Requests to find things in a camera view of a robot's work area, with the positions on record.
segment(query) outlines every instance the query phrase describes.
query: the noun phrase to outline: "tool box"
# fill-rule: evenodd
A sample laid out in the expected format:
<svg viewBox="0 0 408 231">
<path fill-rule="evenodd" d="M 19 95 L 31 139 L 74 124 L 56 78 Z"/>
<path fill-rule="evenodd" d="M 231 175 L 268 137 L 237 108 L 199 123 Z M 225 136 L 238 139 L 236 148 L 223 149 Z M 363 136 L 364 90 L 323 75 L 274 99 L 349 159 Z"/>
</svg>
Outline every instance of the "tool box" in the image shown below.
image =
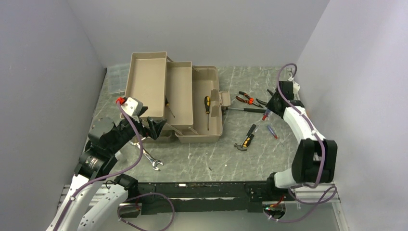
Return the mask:
<svg viewBox="0 0 408 231">
<path fill-rule="evenodd" d="M 144 122 L 147 117 L 167 119 L 155 142 L 172 141 L 173 133 L 182 143 L 218 141 L 222 135 L 221 107 L 230 106 L 229 95 L 228 91 L 219 90 L 214 66 L 173 62 L 167 52 L 133 53 L 131 56 L 125 97 L 136 98 L 149 107 L 140 117 Z M 210 96 L 211 101 L 209 130 L 205 96 Z M 165 105 L 166 97 L 169 106 Z"/>
</svg>

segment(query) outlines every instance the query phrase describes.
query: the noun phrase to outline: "cable clip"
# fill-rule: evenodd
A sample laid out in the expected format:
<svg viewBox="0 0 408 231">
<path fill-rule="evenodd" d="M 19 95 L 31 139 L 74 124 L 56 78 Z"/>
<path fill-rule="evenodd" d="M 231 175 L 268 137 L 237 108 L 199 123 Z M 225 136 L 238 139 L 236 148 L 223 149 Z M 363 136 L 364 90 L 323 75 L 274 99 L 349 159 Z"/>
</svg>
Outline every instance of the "cable clip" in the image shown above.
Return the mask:
<svg viewBox="0 0 408 231">
<path fill-rule="evenodd" d="M 119 98 L 116 100 L 116 103 L 117 103 L 117 102 L 119 102 L 119 104 L 122 105 L 122 104 L 124 104 L 124 103 L 126 102 L 126 98 L 119 97 Z"/>
<path fill-rule="evenodd" d="M 292 74 L 292 72 L 289 72 L 289 79 L 288 79 L 288 81 L 293 82 L 293 80 L 294 80 L 293 74 Z"/>
</svg>

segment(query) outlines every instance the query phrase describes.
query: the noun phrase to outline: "pliers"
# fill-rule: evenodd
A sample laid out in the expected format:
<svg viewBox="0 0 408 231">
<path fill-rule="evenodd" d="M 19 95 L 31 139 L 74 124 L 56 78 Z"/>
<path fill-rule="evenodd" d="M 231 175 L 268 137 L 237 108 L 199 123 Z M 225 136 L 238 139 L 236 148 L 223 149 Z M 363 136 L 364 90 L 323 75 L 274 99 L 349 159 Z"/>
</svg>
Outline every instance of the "pliers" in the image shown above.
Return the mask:
<svg viewBox="0 0 408 231">
<path fill-rule="evenodd" d="M 235 96 L 235 98 L 236 98 L 238 101 L 243 102 L 243 103 L 247 103 L 247 104 L 253 104 L 253 105 L 255 105 L 255 106 L 257 106 L 257 107 L 260 107 L 260 108 L 264 108 L 264 107 L 261 106 L 260 104 L 255 103 L 255 102 L 254 102 L 254 99 L 251 98 L 247 93 L 245 93 L 245 92 L 243 92 L 243 91 L 239 91 L 238 93 L 239 93 L 240 95 L 245 96 L 245 97 L 248 99 L 248 100 L 245 100 L 245 99 L 243 99 L 243 98 L 241 98 L 241 97 L 239 97 L 239 96 Z"/>
</svg>

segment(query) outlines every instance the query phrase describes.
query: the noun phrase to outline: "red screwdriver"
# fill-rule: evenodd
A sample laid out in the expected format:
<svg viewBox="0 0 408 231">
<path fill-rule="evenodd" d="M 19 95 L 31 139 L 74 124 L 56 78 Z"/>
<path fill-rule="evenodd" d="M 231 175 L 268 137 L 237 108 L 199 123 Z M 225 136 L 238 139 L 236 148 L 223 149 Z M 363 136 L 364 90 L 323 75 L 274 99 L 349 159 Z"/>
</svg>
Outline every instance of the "red screwdriver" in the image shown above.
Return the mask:
<svg viewBox="0 0 408 231">
<path fill-rule="evenodd" d="M 275 137 L 275 139 L 277 139 L 279 143 L 281 143 L 281 145 L 283 146 L 281 140 L 278 138 L 278 136 L 276 135 L 276 132 L 272 129 L 272 127 L 270 125 L 267 125 L 267 128 L 270 131 L 270 133 L 272 133 L 272 136 Z"/>
</svg>

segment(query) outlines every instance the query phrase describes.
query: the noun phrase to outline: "white wall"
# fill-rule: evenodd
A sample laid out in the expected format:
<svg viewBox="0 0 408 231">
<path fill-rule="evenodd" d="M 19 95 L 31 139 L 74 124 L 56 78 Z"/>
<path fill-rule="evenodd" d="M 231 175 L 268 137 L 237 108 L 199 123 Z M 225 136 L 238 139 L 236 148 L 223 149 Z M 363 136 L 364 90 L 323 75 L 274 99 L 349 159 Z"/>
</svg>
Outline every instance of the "white wall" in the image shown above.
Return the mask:
<svg viewBox="0 0 408 231">
<path fill-rule="evenodd" d="M 103 67 L 65 0 L 0 1 L 0 224 L 45 230 L 91 123 Z"/>
<path fill-rule="evenodd" d="M 296 61 L 329 0 L 68 0 L 105 66 L 167 51 L 195 65 Z"/>
<path fill-rule="evenodd" d="M 351 231 L 408 230 L 407 60 L 407 1 L 331 0 L 298 61 Z"/>
</svg>

